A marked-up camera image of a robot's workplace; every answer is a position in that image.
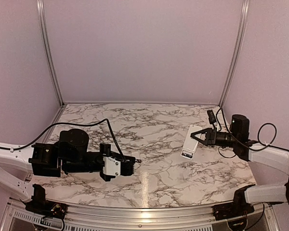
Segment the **left aluminium frame post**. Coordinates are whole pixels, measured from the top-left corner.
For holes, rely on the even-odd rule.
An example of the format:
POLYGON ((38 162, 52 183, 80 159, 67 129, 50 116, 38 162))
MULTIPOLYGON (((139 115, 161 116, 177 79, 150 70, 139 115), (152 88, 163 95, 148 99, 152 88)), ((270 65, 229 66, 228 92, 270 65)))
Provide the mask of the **left aluminium frame post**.
POLYGON ((57 102, 60 107, 63 107, 64 100, 61 94, 61 90, 59 87, 59 82, 57 79, 57 74, 53 62, 53 57, 51 53, 51 47, 50 47, 50 42, 49 42, 49 36, 48 36, 48 31, 47 31, 47 22, 46 22, 46 15, 45 15, 45 9, 44 9, 44 1, 43 0, 37 0, 37 11, 38 11, 38 17, 39 17, 39 25, 40 25, 40 30, 41 30, 41 37, 43 41, 43 46, 44 46, 44 51, 45 51, 45 56, 46 56, 46 62, 49 68, 50 76, 51 76, 51 81, 53 84, 54 92, 56 95, 57 102))

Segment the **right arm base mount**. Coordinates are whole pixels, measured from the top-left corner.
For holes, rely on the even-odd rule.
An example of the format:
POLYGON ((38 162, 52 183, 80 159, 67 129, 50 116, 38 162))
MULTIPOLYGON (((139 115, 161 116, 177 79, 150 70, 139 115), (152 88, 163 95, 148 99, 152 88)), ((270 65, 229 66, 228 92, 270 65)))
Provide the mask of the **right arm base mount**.
POLYGON ((216 220, 245 216, 255 211, 253 205, 251 204, 238 205, 234 202, 214 205, 212 209, 216 220))

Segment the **front aluminium rail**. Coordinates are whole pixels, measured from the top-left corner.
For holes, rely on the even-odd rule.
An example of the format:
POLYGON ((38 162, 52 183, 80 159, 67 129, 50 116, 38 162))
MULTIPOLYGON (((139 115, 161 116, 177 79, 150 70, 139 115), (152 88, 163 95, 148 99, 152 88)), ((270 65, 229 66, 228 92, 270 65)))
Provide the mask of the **front aluminium rail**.
POLYGON ((173 208, 120 208, 66 203, 63 221, 43 219, 26 211, 19 200, 10 198, 0 222, 0 231, 229 231, 246 226, 248 231, 278 231, 273 207, 254 205, 254 212, 216 220, 213 205, 173 208))

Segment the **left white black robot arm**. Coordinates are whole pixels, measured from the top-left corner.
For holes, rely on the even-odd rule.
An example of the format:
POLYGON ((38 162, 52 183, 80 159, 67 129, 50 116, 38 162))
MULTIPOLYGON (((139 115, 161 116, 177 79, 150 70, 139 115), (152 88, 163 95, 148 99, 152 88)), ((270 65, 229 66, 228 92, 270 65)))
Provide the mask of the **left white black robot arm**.
POLYGON ((20 180, 5 167, 42 177, 60 177, 61 173, 98 172, 104 181, 134 174, 135 163, 141 160, 111 150, 110 144, 101 143, 99 151, 89 152, 89 135, 81 129, 62 131, 54 144, 35 143, 28 147, 0 147, 0 187, 22 202, 32 201, 41 214, 51 210, 45 199, 45 189, 20 180))

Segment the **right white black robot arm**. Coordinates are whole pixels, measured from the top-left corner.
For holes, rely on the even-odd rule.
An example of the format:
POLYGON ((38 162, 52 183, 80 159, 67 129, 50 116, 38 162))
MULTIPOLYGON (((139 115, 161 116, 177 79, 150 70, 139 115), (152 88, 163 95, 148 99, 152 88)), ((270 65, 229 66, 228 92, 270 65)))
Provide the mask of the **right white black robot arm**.
POLYGON ((232 148, 241 160, 277 169, 288 176, 282 183, 248 185, 235 191, 229 212, 240 215, 248 205, 255 203, 287 203, 289 205, 289 150, 249 139, 250 121, 244 115, 232 115, 226 132, 216 128, 195 131, 190 137, 205 146, 232 148))

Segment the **aluminium frame post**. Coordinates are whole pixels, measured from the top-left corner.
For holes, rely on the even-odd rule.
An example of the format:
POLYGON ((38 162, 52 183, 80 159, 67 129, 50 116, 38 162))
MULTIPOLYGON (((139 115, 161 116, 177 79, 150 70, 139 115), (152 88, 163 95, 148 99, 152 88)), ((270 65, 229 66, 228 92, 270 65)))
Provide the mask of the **aluminium frame post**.
POLYGON ((49 68, 50 76, 51 76, 51 81, 53 84, 54 92, 56 95, 57 102, 60 107, 63 107, 64 100, 61 94, 61 90, 59 87, 59 82, 57 79, 57 74, 53 62, 53 57, 51 53, 51 47, 50 47, 50 42, 49 42, 49 36, 48 36, 48 31, 47 31, 47 22, 46 22, 46 15, 45 15, 45 9, 44 9, 44 1, 43 0, 37 0, 37 11, 38 11, 38 17, 39 17, 39 25, 40 25, 40 30, 41 30, 41 37, 43 41, 43 46, 44 46, 44 51, 45 51, 45 56, 46 56, 46 62, 49 68))
POLYGON ((250 9, 250 0, 243 0, 242 1, 242 7, 241 7, 241 14, 240 14, 240 20, 238 25, 238 31, 236 36, 236 42, 235 47, 232 55, 232 59, 230 62, 230 66, 227 72, 225 84, 223 87, 223 91, 220 97, 219 106, 223 107, 225 105, 227 95, 230 91, 231 83, 234 79, 235 71, 236 71, 236 65, 240 56, 240 52, 243 46, 244 42, 244 36, 246 33, 246 26, 248 21, 248 14, 250 9))

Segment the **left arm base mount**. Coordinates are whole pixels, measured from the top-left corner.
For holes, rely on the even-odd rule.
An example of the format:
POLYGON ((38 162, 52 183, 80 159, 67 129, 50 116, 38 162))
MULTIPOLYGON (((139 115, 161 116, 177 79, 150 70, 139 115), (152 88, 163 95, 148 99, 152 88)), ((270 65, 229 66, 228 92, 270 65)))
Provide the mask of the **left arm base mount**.
POLYGON ((46 201, 44 203, 30 201, 24 204, 27 211, 43 215, 44 217, 64 219, 67 212, 67 204, 54 201, 46 201))

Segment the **white remote control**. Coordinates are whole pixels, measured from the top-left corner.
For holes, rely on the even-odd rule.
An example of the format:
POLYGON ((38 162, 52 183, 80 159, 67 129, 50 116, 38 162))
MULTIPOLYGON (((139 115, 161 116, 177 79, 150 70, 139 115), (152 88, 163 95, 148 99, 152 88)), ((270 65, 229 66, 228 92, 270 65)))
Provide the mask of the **white remote control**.
POLYGON ((190 125, 184 140, 181 157, 192 160, 197 150, 198 141, 191 137, 193 132, 198 132, 203 128, 197 125, 190 125))

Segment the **right aluminium frame post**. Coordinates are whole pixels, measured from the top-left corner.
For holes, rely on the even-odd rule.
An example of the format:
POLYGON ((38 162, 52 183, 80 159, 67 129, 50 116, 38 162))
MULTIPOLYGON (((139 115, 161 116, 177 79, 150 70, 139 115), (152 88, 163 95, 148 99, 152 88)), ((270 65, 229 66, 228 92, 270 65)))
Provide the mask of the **right aluminium frame post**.
POLYGON ((240 14, 240 20, 238 25, 238 31, 236 36, 236 42, 235 47, 232 55, 232 59, 230 62, 230 66, 227 72, 225 84, 223 87, 223 91, 220 97, 219 106, 223 107, 225 105, 227 95, 230 91, 231 83, 234 79, 235 71, 236 71, 236 65, 240 56, 240 52, 243 46, 244 42, 244 36, 246 33, 246 26, 248 21, 248 14, 250 9, 250 0, 243 0, 242 1, 242 7, 241 7, 241 14, 240 14))

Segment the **white battery compartment cover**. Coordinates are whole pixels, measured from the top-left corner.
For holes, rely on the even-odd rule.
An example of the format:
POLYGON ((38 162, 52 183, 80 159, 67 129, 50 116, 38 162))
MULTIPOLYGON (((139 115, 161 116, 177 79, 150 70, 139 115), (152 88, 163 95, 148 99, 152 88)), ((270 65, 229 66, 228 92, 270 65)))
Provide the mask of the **white battery compartment cover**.
POLYGON ((131 155, 132 155, 133 157, 135 157, 136 159, 141 159, 139 152, 131 152, 131 155))

